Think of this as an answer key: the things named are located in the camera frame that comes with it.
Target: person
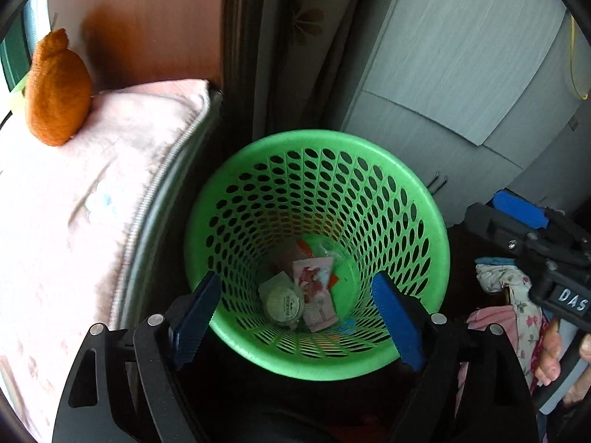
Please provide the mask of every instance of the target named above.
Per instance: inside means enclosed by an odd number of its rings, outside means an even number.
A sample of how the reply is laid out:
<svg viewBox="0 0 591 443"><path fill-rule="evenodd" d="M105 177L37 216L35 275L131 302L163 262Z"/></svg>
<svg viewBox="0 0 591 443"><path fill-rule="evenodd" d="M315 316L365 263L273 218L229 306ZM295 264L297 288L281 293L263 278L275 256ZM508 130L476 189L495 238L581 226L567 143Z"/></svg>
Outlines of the person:
<svg viewBox="0 0 591 443"><path fill-rule="evenodd" d="M550 323L548 330L542 340L542 351L540 353L540 363L536 369L536 378L545 386L560 376L560 362L558 355L562 349L562 339L558 333L557 318ZM591 334L584 337L579 348L579 354L585 361L591 363ZM566 407L580 402L591 387L591 366L583 372L576 383L568 390L562 399Z"/></svg>

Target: orange plush toy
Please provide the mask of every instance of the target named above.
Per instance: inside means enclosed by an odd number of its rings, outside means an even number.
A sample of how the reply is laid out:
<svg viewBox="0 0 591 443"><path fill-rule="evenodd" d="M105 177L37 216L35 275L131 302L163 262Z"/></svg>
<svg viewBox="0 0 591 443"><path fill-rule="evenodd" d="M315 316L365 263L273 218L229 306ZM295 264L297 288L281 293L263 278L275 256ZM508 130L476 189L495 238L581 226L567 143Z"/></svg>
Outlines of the orange plush toy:
<svg viewBox="0 0 591 443"><path fill-rule="evenodd" d="M49 146L66 143L90 109L90 75L81 58L67 47L63 28L43 38L35 47L25 89L29 130Z"/></svg>

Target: yellow cord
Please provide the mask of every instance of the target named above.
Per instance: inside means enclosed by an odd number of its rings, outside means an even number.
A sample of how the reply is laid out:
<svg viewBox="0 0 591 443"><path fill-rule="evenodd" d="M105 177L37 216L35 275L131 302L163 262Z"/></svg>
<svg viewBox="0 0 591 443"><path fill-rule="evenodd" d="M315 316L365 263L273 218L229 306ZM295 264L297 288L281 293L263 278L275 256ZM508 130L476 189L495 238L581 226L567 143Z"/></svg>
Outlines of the yellow cord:
<svg viewBox="0 0 591 443"><path fill-rule="evenodd" d="M569 58L569 65L570 65L570 81L573 83L574 91L577 92L578 97L581 100L587 100L589 98L589 93L585 93L581 95L577 90L577 85L574 84L574 75L573 75L573 60L574 60L574 35L575 35L575 28L574 28L574 16L570 16L570 58Z"/></svg>

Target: green plastic basket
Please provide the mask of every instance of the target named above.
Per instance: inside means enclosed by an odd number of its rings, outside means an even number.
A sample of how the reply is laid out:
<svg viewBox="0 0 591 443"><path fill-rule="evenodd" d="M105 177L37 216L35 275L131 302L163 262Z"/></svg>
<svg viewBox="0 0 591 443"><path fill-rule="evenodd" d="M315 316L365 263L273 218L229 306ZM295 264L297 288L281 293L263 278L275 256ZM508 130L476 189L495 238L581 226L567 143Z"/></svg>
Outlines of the green plastic basket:
<svg viewBox="0 0 591 443"><path fill-rule="evenodd" d="M349 257L331 290L339 323L318 333L274 326L257 293L265 255L297 235L329 238ZM404 164L349 134L300 130L250 144L209 179L188 222L185 265L193 289L208 270L220 274L211 327L239 354L286 376L341 380L398 357L370 295L373 275L386 270L435 312L449 246L435 202Z"/></svg>

